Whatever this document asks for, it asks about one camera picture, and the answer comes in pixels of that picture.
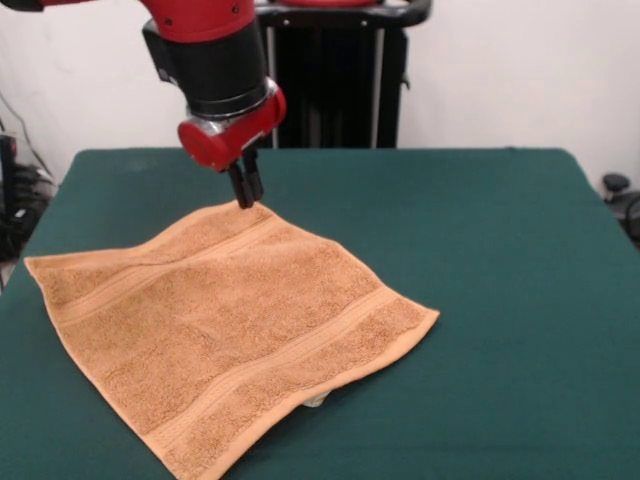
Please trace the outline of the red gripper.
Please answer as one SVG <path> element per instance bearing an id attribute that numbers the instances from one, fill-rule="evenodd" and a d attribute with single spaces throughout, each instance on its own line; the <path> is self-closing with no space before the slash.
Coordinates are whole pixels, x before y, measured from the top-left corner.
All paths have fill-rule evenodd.
<path id="1" fill-rule="evenodd" d="M 258 152 L 250 148 L 269 135 L 284 119 L 286 100 L 281 89 L 272 92 L 266 102 L 245 115 L 227 121 L 205 121 L 192 117 L 178 126 L 178 137 L 189 156 L 198 164 L 218 172 L 227 172 L 241 209 L 252 207 L 264 195 L 257 159 Z M 245 176 L 237 163 L 243 155 Z"/>

